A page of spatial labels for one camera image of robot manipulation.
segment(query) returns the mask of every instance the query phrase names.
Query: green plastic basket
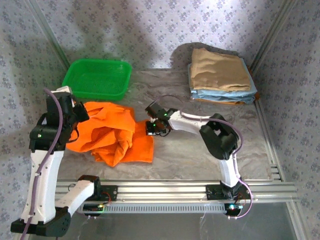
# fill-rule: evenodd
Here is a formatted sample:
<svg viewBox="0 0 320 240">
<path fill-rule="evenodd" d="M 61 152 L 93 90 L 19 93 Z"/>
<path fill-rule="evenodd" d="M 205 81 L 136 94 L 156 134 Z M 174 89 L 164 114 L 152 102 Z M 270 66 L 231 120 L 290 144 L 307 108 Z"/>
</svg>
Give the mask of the green plastic basket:
<svg viewBox="0 0 320 240">
<path fill-rule="evenodd" d="M 66 73 L 62 86 L 78 98 L 121 100 L 127 91 L 132 67 L 124 61 L 78 59 Z"/>
</svg>

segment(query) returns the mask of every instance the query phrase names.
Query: orange towel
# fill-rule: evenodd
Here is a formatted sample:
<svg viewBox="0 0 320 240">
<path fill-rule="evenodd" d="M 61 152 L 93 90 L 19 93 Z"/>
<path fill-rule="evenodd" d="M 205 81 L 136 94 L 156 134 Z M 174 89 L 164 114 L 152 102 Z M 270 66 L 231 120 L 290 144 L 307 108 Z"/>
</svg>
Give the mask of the orange towel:
<svg viewBox="0 0 320 240">
<path fill-rule="evenodd" d="M 146 121 L 135 122 L 132 107 L 93 101 L 84 106 L 90 119 L 78 124 L 79 138 L 66 145 L 69 150 L 91 151 L 97 162 L 111 167 L 125 162 L 152 162 L 153 137 L 146 135 Z M 76 137 L 73 131 L 70 139 Z"/>
</svg>

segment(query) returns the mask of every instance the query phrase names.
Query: purple cable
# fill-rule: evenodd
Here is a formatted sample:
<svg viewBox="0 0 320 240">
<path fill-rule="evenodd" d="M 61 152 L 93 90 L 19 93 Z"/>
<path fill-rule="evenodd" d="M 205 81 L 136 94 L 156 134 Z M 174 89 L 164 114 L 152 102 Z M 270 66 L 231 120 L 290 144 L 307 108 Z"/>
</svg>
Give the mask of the purple cable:
<svg viewBox="0 0 320 240">
<path fill-rule="evenodd" d="M 173 97 L 173 98 L 176 98 L 176 99 L 180 100 L 180 102 L 183 104 L 181 110 L 179 111 L 179 112 L 180 112 L 180 116 L 183 117 L 183 118 L 185 118 L 185 119 L 193 120 L 193 121 L 200 121 L 200 122 L 202 122 L 202 121 L 212 121 L 212 122 L 217 122 L 217 123 L 225 124 L 225 125 L 229 126 L 230 128 L 232 128 L 232 129 L 236 132 L 236 134 L 238 134 L 238 136 L 239 136 L 239 138 L 240 138 L 240 140 L 241 140 L 241 143 L 240 143 L 240 145 L 238 146 L 238 148 L 232 153 L 232 155 L 233 155 L 234 171 L 235 171 L 236 174 L 239 174 L 238 166 L 237 166 L 237 161 L 236 161 L 236 153 L 239 152 L 239 150 L 242 148 L 243 143 L 244 143 L 244 137 L 243 137 L 243 135 L 241 134 L 240 130 L 237 129 L 235 126 L 233 126 L 231 123 L 229 123 L 229 122 L 227 122 L 227 121 L 220 120 L 220 119 L 215 119 L 215 118 L 195 118 L 195 117 L 190 117 L 190 116 L 184 115 L 183 112 L 182 112 L 182 110 L 185 108 L 185 105 L 186 105 L 186 104 L 185 104 L 185 102 L 183 102 L 179 97 L 174 96 L 174 95 L 166 94 L 166 95 L 159 96 L 159 97 L 155 100 L 155 102 L 159 101 L 159 100 L 162 99 L 163 97 Z M 244 214 L 242 214 L 242 215 L 240 215 L 240 216 L 232 216 L 232 217 L 230 217 L 230 218 L 232 218 L 232 219 L 239 219 L 239 218 L 242 218 L 242 217 L 244 217 L 245 215 L 247 215 L 248 212 L 250 211 L 251 207 L 252 207 L 252 204 L 253 204 L 253 194 L 252 194 L 249 186 L 248 186 L 244 181 L 242 181 L 242 180 L 240 179 L 240 177 L 238 177 L 238 180 L 239 180 L 239 182 L 240 182 L 242 185 L 244 185 L 244 186 L 248 189 L 248 191 L 249 191 L 249 195 L 250 195 L 250 205 L 249 205 L 248 210 L 247 210 Z"/>
<path fill-rule="evenodd" d="M 48 94 L 53 99 L 54 103 L 56 104 L 56 107 L 58 108 L 59 126 L 58 126 L 56 135 L 55 135 L 55 137 L 53 139 L 53 142 L 52 142 L 48 152 L 44 156 L 42 162 L 40 163 L 40 165 L 39 165 L 39 167 L 37 169 L 37 171 L 35 172 L 37 175 L 34 177 L 33 184 L 32 184 L 32 194 L 31 194 L 31 203 L 30 203 L 30 212 L 29 212 L 30 217 L 28 218 L 28 221 L 25 224 L 25 227 L 24 227 L 24 230 L 23 230 L 23 233 L 21 235 L 20 240 L 24 240 L 25 239 L 25 236 L 27 234 L 28 228 L 29 228 L 29 226 L 31 224 L 32 216 L 34 214 L 35 203 L 36 203 L 37 184 L 38 184 L 38 179 L 39 179 L 39 176 L 40 176 L 39 174 L 41 173 L 42 168 L 44 167 L 44 165 L 48 161 L 51 152 L 53 151 L 54 147 L 56 146 L 56 144 L 58 142 L 58 139 L 60 137 L 61 130 L 62 130 L 62 125 L 63 125 L 63 113 L 62 113 L 62 109 L 61 109 L 61 106 L 60 106 L 60 103 L 59 103 L 58 99 L 56 98 L 56 96 L 49 89 L 44 88 L 43 90 L 44 90 L 44 92 L 46 94 Z"/>
</svg>

